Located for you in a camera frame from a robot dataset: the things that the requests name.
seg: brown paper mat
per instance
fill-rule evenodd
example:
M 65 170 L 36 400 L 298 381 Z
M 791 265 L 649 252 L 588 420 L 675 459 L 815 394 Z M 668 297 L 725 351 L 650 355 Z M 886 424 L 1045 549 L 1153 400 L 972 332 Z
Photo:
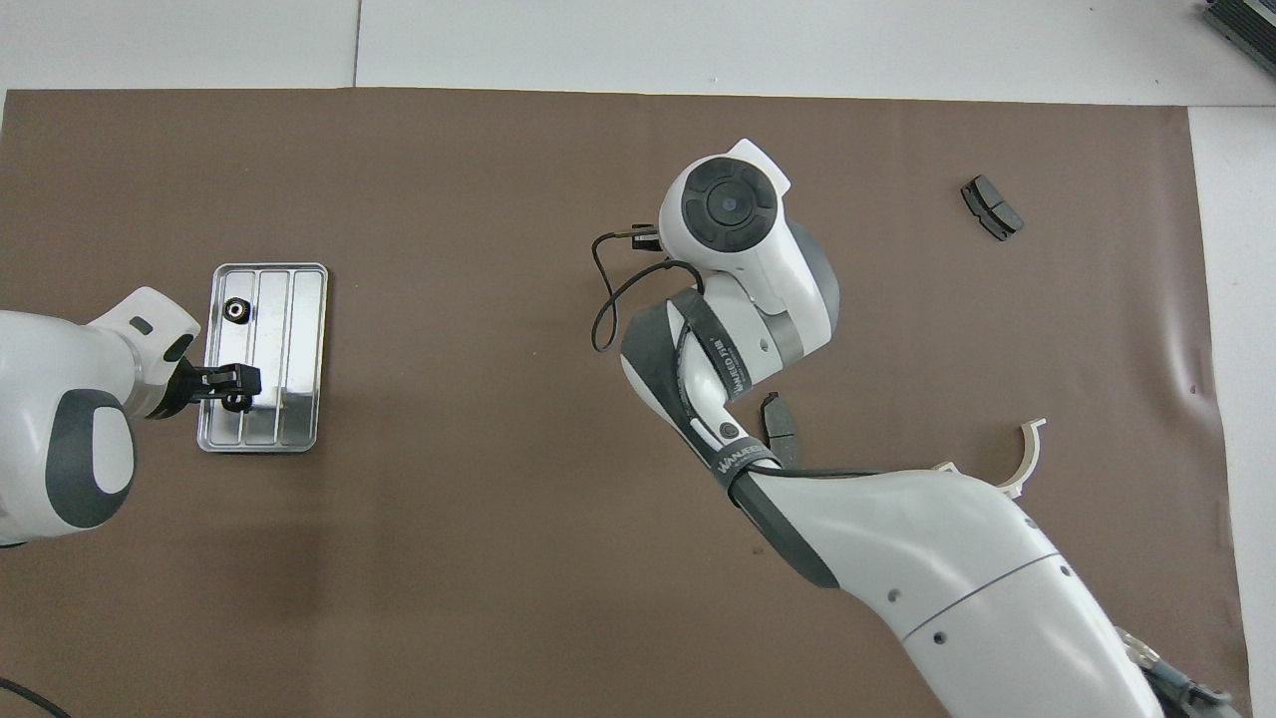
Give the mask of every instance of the brown paper mat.
M 0 556 L 0 675 L 77 715 L 943 714 L 590 351 L 588 241 L 740 136 L 792 179 L 842 319 L 736 414 L 778 390 L 808 465 L 990 481 L 1046 417 L 1021 505 L 1114 621 L 1248 710 L 1188 120 L 1162 107 L 10 92 L 0 305 L 85 321 L 151 284 L 203 316 L 213 268 L 256 260 L 323 261 L 332 295 L 319 445 L 138 426 L 112 522 Z M 1004 244 L 958 195 L 980 172 L 1027 222 Z

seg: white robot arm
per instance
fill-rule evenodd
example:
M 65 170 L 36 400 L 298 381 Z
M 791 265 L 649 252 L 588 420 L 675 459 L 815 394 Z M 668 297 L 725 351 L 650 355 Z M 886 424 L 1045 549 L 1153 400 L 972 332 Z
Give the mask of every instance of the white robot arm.
M 810 478 L 726 412 L 837 324 L 837 278 L 785 217 L 789 184 L 749 140 L 674 181 L 661 245 L 704 273 L 704 291 L 630 320 L 634 392 L 799 574 L 887 622 L 953 715 L 1162 715 L 1116 629 L 1004 494 L 938 471 Z
M 129 420 L 260 392 L 251 367 L 191 367 L 184 353 L 197 333 L 151 287 L 85 325 L 0 311 L 0 546 L 110 519 L 133 486 Z

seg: stainless steel tray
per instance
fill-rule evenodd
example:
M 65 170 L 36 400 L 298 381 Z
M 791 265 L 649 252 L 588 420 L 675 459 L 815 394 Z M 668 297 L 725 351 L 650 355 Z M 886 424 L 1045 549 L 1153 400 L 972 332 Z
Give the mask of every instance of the stainless steel tray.
M 223 312 L 249 302 L 248 320 Z M 213 272 L 204 365 L 242 362 L 262 371 L 246 413 L 205 402 L 197 440 L 214 453 L 300 453 L 315 445 L 328 269 L 316 263 L 222 264 Z

